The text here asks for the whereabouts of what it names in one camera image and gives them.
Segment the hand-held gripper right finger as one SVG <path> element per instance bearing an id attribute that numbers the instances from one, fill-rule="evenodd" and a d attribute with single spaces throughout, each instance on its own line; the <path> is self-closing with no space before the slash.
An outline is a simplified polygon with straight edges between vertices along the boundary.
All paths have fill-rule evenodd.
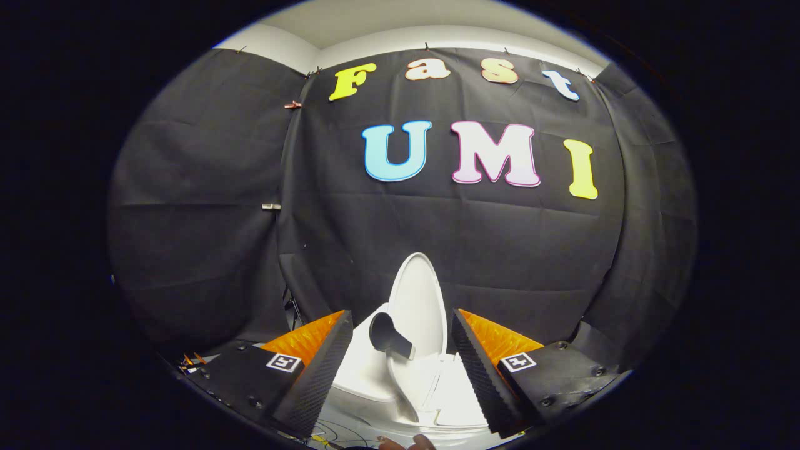
<path id="1" fill-rule="evenodd" d="M 543 345 L 463 309 L 452 316 L 452 341 L 489 430 L 500 438 L 568 422 L 624 379 L 569 342 Z"/>

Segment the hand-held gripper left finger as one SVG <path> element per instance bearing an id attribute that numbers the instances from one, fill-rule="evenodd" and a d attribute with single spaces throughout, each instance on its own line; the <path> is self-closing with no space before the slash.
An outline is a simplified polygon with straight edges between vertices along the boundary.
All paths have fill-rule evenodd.
<path id="1" fill-rule="evenodd" d="M 185 383 L 253 425 L 307 439 L 353 336 L 348 310 L 266 344 L 232 346 L 189 368 Z"/>

